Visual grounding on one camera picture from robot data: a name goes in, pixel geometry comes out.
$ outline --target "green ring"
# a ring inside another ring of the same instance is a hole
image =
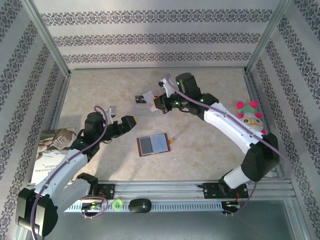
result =
[[[116,210],[116,211],[122,210],[123,206],[124,206],[124,203],[122,202],[121,199],[116,199],[116,200],[114,200],[113,203],[112,203],[112,207],[113,207],[113,209]]]

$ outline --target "computer mouse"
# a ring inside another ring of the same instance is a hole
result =
[[[146,198],[138,198],[131,200],[129,210],[134,214],[146,214],[151,210],[151,201]]]

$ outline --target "book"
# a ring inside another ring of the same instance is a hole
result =
[[[42,131],[30,183],[38,184],[48,176],[67,155],[76,138],[74,128]]]

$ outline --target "stuffed toy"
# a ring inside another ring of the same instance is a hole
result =
[[[238,109],[237,117],[250,128],[266,134],[264,130],[264,124],[260,118],[263,117],[261,112],[257,112],[259,102],[254,100],[249,104],[244,104],[242,101],[236,103],[236,108]]]

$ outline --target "wallpaper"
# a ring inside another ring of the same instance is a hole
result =
[[[35,0],[70,69],[244,67],[279,0]]]
[[[19,0],[0,0],[0,240],[12,239],[16,199],[32,175],[64,76]]]
[[[319,16],[319,2],[292,1],[252,71],[268,127],[293,164],[312,239],[320,239]]]

